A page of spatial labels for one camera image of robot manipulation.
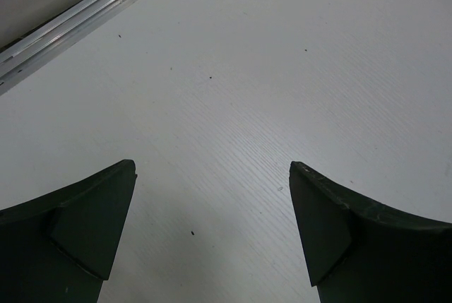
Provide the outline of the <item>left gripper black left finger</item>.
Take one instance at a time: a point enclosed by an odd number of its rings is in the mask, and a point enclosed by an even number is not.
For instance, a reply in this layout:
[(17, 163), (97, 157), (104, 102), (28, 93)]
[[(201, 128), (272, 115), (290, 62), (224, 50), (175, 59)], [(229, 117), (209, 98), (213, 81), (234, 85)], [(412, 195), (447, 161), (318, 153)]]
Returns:
[(96, 302), (109, 279), (136, 184), (122, 160), (1, 211), (2, 302)]

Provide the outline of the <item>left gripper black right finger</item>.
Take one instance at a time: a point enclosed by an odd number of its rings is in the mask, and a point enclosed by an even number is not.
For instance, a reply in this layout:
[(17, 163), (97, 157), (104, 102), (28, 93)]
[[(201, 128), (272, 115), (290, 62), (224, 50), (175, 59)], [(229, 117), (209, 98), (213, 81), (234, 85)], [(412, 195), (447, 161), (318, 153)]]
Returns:
[(451, 225), (290, 165), (310, 283), (322, 302), (450, 302)]

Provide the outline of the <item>left aluminium frame rail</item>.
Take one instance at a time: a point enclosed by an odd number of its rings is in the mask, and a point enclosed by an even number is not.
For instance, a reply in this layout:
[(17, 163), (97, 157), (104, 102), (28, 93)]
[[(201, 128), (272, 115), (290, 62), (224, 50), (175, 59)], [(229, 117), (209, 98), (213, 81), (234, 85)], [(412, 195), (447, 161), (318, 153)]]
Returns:
[(1, 94), (137, 0), (82, 0), (1, 53)]

